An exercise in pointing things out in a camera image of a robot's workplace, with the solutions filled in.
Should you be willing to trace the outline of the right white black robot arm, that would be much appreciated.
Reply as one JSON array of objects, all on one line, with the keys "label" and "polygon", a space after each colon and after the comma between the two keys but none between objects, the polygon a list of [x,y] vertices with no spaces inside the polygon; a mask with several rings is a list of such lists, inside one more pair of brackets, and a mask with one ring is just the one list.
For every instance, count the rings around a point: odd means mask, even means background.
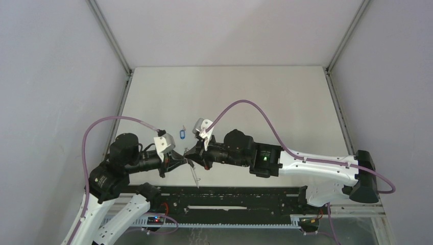
[{"label": "right white black robot arm", "polygon": [[303,159],[292,157],[279,145],[255,142],[252,136],[234,129],[227,133],[222,143],[215,137],[206,142],[198,138],[196,145],[184,157],[206,170],[213,163],[248,167],[257,177],[269,178],[300,175],[321,177],[325,182],[300,188],[297,207],[303,213],[311,213],[316,207],[343,199],[363,204],[379,201],[375,165],[368,151],[358,150],[355,155],[331,157],[308,155]]}]

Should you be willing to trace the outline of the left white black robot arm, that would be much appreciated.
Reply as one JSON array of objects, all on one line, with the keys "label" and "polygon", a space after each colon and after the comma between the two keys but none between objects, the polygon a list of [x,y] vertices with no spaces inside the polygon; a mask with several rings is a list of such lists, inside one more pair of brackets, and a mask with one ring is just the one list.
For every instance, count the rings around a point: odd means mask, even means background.
[{"label": "left white black robot arm", "polygon": [[63,244],[114,244],[143,214],[160,209],[160,190],[143,183],[125,207],[102,225],[108,211],[129,186],[130,174],[156,169],[163,178],[165,173],[187,163],[174,151],[168,134],[156,137],[153,145],[154,150],[143,148],[132,133],[117,136],[104,161],[90,172],[80,211]]}]

